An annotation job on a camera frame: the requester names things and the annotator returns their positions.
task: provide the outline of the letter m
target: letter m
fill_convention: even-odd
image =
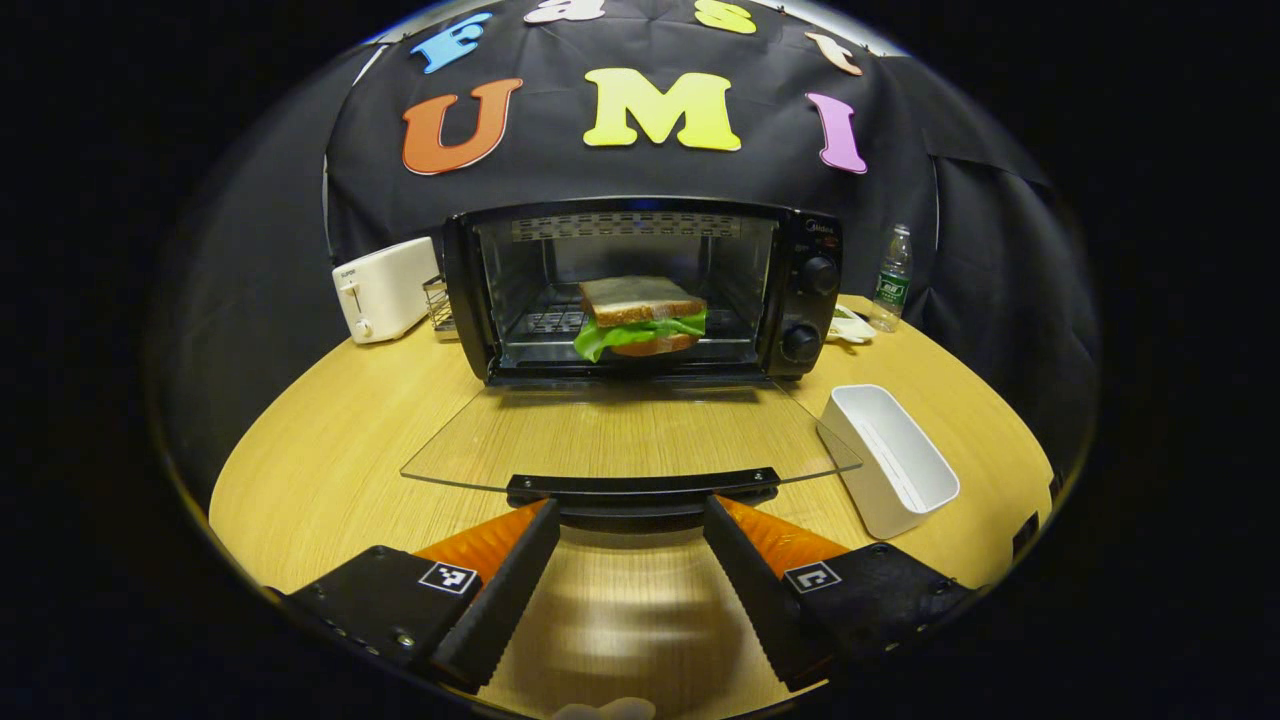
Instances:
[[[676,135],[686,147],[737,150],[742,141],[728,126],[724,91],[730,82],[719,76],[685,73],[671,90],[662,92],[631,68],[600,68],[586,73],[599,90],[595,127],[582,135],[591,146],[631,145],[637,133],[627,126],[627,111],[649,140],[662,143],[685,117],[685,128]]]

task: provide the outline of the water bottle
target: water bottle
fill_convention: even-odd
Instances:
[[[902,318],[902,305],[906,302],[906,286],[911,283],[911,231],[904,224],[893,225],[881,263],[879,279],[876,282],[876,311],[870,324],[877,331],[893,332]]]

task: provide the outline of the blue letter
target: blue letter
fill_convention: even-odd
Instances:
[[[424,40],[417,47],[411,50],[410,54],[421,53],[428,60],[426,69],[422,72],[434,73],[453,60],[457,60],[458,58],[475,50],[475,42],[465,41],[475,40],[484,35],[484,28],[477,23],[483,23],[492,17],[493,13],[479,13],[471,15],[439,35]]]

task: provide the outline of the white toaster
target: white toaster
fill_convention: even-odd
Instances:
[[[384,247],[334,268],[333,284],[351,338],[396,340],[426,316],[422,283],[440,274],[430,237]]]

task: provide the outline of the brand logo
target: brand logo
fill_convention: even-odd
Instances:
[[[824,224],[819,223],[818,220],[814,220],[813,218],[805,220],[804,229],[806,229],[809,232],[826,232],[826,233],[832,233],[832,234],[835,234],[835,232],[836,232],[836,228],[832,228],[829,225],[824,225]]]
[[[906,288],[893,283],[892,281],[881,281],[879,292],[882,292],[883,295],[888,295],[890,297],[897,297],[899,295],[902,295],[904,290]]]

